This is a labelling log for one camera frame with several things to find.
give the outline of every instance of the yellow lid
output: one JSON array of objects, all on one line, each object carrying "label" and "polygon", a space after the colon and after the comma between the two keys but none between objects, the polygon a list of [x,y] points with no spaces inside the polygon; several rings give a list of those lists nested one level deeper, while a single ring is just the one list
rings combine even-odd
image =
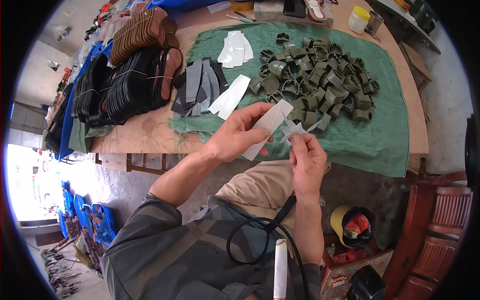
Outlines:
[{"label": "yellow lid", "polygon": [[368,13],[368,11],[364,10],[363,8],[361,8],[360,6],[355,6],[353,8],[353,11],[359,15],[359,17],[365,19],[365,20],[369,20],[370,19],[370,14]]}]

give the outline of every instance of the khaki pants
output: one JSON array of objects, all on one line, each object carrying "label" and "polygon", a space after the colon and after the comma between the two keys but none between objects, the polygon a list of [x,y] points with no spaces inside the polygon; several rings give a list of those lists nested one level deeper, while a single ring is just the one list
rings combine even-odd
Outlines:
[{"label": "khaki pants", "polygon": [[[325,165],[325,173],[331,163]],[[293,170],[288,160],[263,161],[241,174],[235,175],[216,194],[254,217],[274,219],[285,201],[293,194]],[[295,208],[281,224],[291,235],[295,225]]]}]

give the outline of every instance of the hand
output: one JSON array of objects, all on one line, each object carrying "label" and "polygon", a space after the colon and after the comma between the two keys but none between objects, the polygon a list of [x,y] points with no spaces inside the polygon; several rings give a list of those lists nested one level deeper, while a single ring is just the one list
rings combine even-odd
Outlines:
[{"label": "hand", "polygon": [[293,190],[297,201],[318,201],[327,154],[313,134],[295,134],[289,140],[292,143],[290,164],[293,168]]},{"label": "hand", "polygon": [[[257,102],[233,111],[204,145],[203,151],[220,163],[231,162],[244,154],[248,147],[258,144],[270,136],[268,129],[252,129],[252,126],[273,106],[272,103]],[[273,136],[270,136],[268,141],[273,142]],[[265,146],[260,150],[260,154],[268,155]]]}]

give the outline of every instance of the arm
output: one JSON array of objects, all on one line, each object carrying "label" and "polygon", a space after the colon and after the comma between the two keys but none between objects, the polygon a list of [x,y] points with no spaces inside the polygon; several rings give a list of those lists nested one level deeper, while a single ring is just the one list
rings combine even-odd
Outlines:
[{"label": "arm", "polygon": [[[253,144],[265,140],[267,129],[252,129],[257,120],[274,105],[258,102],[232,112],[199,152],[185,157],[160,176],[150,188],[151,194],[178,207],[185,203],[198,185],[222,162],[231,162]],[[268,155],[265,147],[261,155]]]},{"label": "arm", "polygon": [[320,265],[324,253],[320,185],[327,154],[313,134],[291,137],[290,164],[297,197],[293,238],[304,264]]}]

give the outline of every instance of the metal cup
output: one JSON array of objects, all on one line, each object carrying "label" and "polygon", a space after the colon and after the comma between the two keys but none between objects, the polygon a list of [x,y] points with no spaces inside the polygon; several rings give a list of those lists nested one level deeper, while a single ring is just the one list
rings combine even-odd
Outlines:
[{"label": "metal cup", "polygon": [[381,15],[377,14],[374,11],[370,11],[370,19],[368,20],[367,27],[375,34],[384,22],[384,19]]}]

